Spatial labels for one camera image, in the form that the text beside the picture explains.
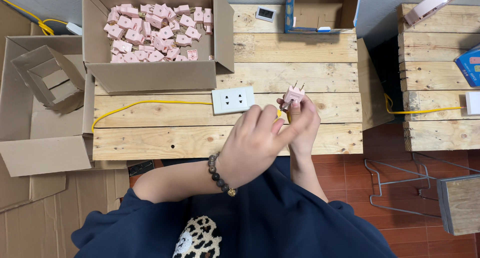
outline metal wire stand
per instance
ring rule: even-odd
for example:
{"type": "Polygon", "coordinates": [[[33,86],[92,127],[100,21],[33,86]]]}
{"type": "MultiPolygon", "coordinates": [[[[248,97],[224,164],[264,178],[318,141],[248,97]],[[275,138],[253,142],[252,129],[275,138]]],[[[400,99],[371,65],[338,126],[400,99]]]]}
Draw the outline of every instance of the metal wire stand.
{"type": "Polygon", "coordinates": [[[476,170],[476,169],[471,169],[471,168],[468,168],[468,167],[465,167],[465,166],[462,166],[462,165],[458,165],[458,164],[455,164],[455,163],[451,163],[451,162],[448,162],[448,161],[445,161],[445,160],[442,160],[442,159],[439,159],[439,158],[436,158],[436,157],[430,157],[430,156],[427,156],[427,155],[424,155],[424,154],[421,154],[421,153],[417,153],[417,152],[412,152],[412,160],[421,165],[424,169],[425,169],[425,174],[420,174],[420,173],[417,173],[417,172],[413,172],[413,171],[409,171],[409,170],[406,170],[406,169],[402,169],[402,168],[399,168],[399,167],[395,167],[395,166],[392,166],[392,165],[389,165],[389,164],[386,164],[386,163],[382,163],[382,162],[379,162],[379,161],[375,161],[375,160],[371,160],[371,159],[364,159],[364,163],[365,163],[365,168],[367,168],[369,171],[370,171],[370,174],[372,176],[374,176],[374,174],[372,172],[375,172],[377,174],[377,180],[378,180],[378,188],[380,190],[380,194],[377,195],[377,194],[372,194],[370,195],[370,204],[372,206],[376,206],[376,207],[381,207],[381,208],[385,208],[385,209],[391,209],[391,210],[396,210],[396,211],[401,211],[401,212],[406,212],[406,213],[412,213],[412,214],[417,214],[417,215],[422,215],[422,216],[426,216],[426,217],[432,217],[432,218],[441,218],[441,216],[437,216],[437,215],[431,215],[431,214],[425,214],[425,213],[420,213],[420,212],[414,212],[414,211],[410,211],[410,210],[403,210],[403,209],[398,209],[398,208],[393,208],[393,207],[388,207],[388,206],[380,206],[380,205],[376,205],[374,204],[374,202],[372,201],[372,197],[381,197],[382,196],[382,186],[383,185],[387,185],[387,184],[395,184],[395,183],[401,183],[401,182],[408,182],[408,181],[416,181],[416,180],[424,180],[426,179],[428,181],[428,187],[420,187],[420,188],[417,188],[417,191],[418,191],[418,195],[420,197],[422,197],[423,199],[429,199],[429,200],[435,200],[435,201],[438,201],[438,199],[432,199],[432,198],[428,198],[428,197],[425,197],[423,196],[423,193],[422,193],[422,190],[424,189],[430,189],[431,185],[430,185],[430,179],[434,179],[436,180],[435,177],[431,177],[428,175],[428,169],[427,169],[427,166],[425,166],[423,163],[421,163],[419,160],[417,160],[415,158],[415,155],[420,155],[420,156],[424,156],[424,157],[428,157],[428,158],[431,158],[431,159],[434,159],[434,160],[437,160],[437,161],[441,161],[441,162],[444,162],[444,163],[447,163],[447,164],[451,164],[451,165],[454,165],[454,166],[457,166],[457,167],[460,167],[460,168],[464,168],[464,169],[468,169],[468,170],[471,170],[471,171],[475,171],[475,172],[478,172],[480,173],[479,170],[476,170]],[[395,168],[395,169],[398,169],[398,170],[402,170],[402,171],[406,171],[406,172],[409,172],[409,173],[413,173],[413,174],[416,174],[420,177],[418,178],[413,178],[413,179],[406,179],[406,180],[399,180],[399,181],[389,181],[389,182],[384,182],[382,183],[380,181],[380,173],[370,167],[368,167],[367,165],[367,161],[369,162],[374,162],[374,163],[378,163],[378,164],[382,164],[382,165],[385,165],[385,166],[388,166],[388,167],[391,167],[391,168],[395,168]]]}

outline navy blue shirt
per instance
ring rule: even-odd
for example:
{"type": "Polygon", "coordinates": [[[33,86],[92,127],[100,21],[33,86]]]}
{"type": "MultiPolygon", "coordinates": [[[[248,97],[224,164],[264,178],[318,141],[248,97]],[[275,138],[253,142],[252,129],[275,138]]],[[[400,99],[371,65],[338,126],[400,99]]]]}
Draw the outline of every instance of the navy blue shirt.
{"type": "Polygon", "coordinates": [[[350,205],[326,203],[290,181],[288,157],[235,197],[153,204],[129,189],[119,210],[91,212],[71,239],[75,257],[395,257],[350,205]]]}

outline wooden pallet table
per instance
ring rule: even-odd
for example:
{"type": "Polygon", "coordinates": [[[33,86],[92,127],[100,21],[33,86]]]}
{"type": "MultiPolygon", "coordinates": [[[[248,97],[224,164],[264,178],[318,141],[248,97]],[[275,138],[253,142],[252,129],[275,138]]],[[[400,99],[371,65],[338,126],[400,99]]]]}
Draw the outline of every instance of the wooden pallet table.
{"type": "MultiPolygon", "coordinates": [[[[355,30],[334,35],[284,34],[284,6],[268,6],[277,9],[273,23],[255,19],[256,5],[232,7],[235,73],[218,74],[217,88],[253,86],[255,102],[265,106],[276,105],[276,99],[297,80],[305,83],[322,122],[313,154],[363,153],[355,30]]],[[[210,102],[211,90],[109,94],[96,84],[94,116],[142,100],[210,102]]],[[[93,159],[208,157],[222,148],[240,115],[213,115],[207,105],[139,104],[97,123],[93,159]]],[[[288,149],[279,155],[289,155],[288,149]]]]}
{"type": "MultiPolygon", "coordinates": [[[[397,9],[398,61],[405,111],[465,106],[471,88],[454,59],[480,42],[480,7],[449,5],[411,27],[402,17],[416,4],[397,9]]],[[[405,116],[408,151],[480,148],[480,117],[466,109],[405,116]]]]}

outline leopard print pattern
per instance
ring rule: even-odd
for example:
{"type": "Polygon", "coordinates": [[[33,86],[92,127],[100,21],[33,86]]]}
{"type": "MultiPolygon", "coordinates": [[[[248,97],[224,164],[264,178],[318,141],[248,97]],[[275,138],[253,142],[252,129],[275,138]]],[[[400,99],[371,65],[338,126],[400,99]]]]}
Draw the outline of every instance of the leopard print pattern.
{"type": "Polygon", "coordinates": [[[173,258],[217,258],[221,241],[217,224],[211,218],[191,218],[175,245],[173,258]]]}

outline gold charm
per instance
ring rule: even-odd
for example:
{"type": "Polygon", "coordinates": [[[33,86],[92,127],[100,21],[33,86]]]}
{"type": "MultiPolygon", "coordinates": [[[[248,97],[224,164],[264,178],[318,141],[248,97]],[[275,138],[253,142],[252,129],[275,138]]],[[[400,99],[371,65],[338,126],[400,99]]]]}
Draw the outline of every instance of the gold charm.
{"type": "Polygon", "coordinates": [[[227,192],[231,197],[234,197],[235,194],[237,194],[237,192],[235,191],[235,189],[229,189],[228,192],[227,192]]]}

